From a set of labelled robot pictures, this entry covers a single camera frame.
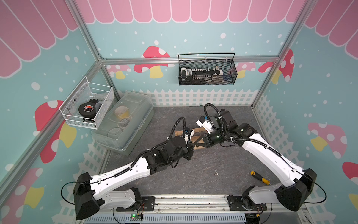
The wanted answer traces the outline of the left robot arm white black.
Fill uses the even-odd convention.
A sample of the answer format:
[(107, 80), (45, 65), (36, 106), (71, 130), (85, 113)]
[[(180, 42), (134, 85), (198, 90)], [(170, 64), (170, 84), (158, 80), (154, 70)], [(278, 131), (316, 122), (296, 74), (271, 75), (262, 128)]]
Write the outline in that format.
[(190, 160), (194, 150), (189, 145), (189, 140), (184, 135), (173, 136), (180, 122), (186, 127), (185, 118), (178, 118), (166, 141), (141, 152), (133, 162), (99, 175), (91, 176), (87, 172), (81, 174), (73, 182), (72, 205), (76, 220), (89, 218), (108, 205), (111, 199), (106, 196), (113, 190), (168, 167), (175, 168), (182, 158)]

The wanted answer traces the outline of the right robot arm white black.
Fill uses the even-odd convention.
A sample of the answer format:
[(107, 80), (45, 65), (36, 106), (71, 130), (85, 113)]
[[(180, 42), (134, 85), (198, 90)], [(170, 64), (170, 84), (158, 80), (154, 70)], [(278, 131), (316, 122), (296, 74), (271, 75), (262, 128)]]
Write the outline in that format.
[(250, 152), (279, 179), (278, 184), (265, 187), (250, 186), (241, 195), (243, 209), (255, 210), (258, 205), (281, 204), (286, 209), (297, 212), (306, 203), (308, 196), (317, 185), (317, 174), (312, 169), (303, 169), (294, 164), (267, 141), (248, 123), (240, 125), (228, 110), (207, 103), (205, 116), (197, 120), (197, 125), (206, 130), (199, 139), (202, 146), (211, 147), (219, 143), (230, 142)]

